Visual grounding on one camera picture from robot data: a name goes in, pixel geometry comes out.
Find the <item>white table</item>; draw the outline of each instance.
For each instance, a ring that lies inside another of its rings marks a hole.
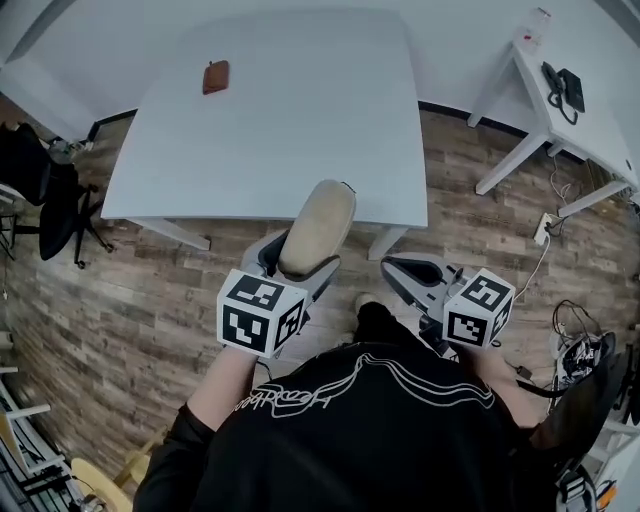
[[[628,187],[637,190],[638,177],[631,162],[629,149],[604,98],[592,93],[589,82],[582,80],[585,112],[579,114],[578,123],[575,126],[569,124],[560,110],[547,102],[550,89],[542,74],[541,66],[543,61],[547,61],[556,71],[562,68],[571,71],[571,60],[567,55],[561,58],[562,52],[557,48],[543,45],[539,52],[540,55],[531,56],[516,45],[512,45],[491,75],[491,79],[484,85],[473,107],[473,113],[467,121],[471,127],[475,127],[489,111],[497,98],[498,91],[504,85],[508,66],[515,62],[533,103],[537,119],[536,126],[529,135],[477,184],[476,192],[487,193],[547,141],[553,142],[548,151],[549,156],[553,157],[563,149],[577,150],[618,178],[560,208],[558,210],[560,217],[568,217]],[[564,109],[569,117],[573,115],[571,107],[565,104]]]
[[[229,88],[202,94],[209,61]],[[167,218],[292,219],[321,180],[387,229],[380,258],[427,226],[422,137],[404,26],[371,9],[274,11],[189,33],[129,129],[102,216],[207,250]]]

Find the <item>white graphic print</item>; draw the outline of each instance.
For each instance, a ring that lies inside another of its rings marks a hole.
[[[365,353],[356,360],[353,372],[343,379],[324,384],[315,391],[285,390],[280,384],[267,383],[254,389],[249,397],[236,405],[234,411],[251,406],[255,410],[269,404],[273,418],[287,418],[302,414],[315,404],[322,404],[322,408],[325,409],[331,400],[349,390],[365,363],[386,368],[404,391],[434,407],[453,407],[463,402],[474,401],[489,409],[495,400],[489,389],[472,384],[442,386],[413,375],[396,361],[378,359]]]

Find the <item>white bottle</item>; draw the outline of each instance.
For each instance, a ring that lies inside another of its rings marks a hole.
[[[516,29],[513,42],[529,55],[535,55],[549,27],[551,14],[540,7],[531,9],[523,23]]]

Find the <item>shoe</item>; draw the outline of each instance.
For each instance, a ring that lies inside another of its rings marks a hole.
[[[380,299],[372,293],[361,293],[356,297],[356,316],[360,313],[360,308],[369,302],[380,302]]]

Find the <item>electrical outlet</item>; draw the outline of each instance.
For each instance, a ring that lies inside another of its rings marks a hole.
[[[533,235],[533,240],[537,245],[544,245],[549,238],[549,233],[547,232],[547,226],[552,226],[553,223],[558,219],[555,215],[551,215],[549,213],[543,213],[540,218],[540,223],[538,224],[538,229],[536,229],[536,234]]]

